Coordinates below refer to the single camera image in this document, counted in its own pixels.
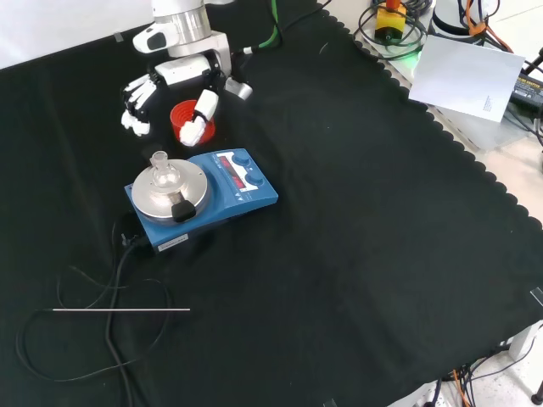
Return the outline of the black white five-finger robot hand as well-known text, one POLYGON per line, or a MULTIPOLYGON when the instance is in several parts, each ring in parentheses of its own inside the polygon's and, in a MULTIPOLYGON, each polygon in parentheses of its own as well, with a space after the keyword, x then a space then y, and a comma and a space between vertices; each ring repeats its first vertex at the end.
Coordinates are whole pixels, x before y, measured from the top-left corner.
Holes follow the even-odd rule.
POLYGON ((177 140, 187 147, 194 147, 204 140, 219 103, 219 83, 225 78, 221 63, 213 51, 158 64, 123 89, 125 110, 121 124, 138 137, 147 136, 152 130, 149 113, 152 100, 183 85, 202 81, 204 90, 193 112, 183 123, 175 125, 177 140))

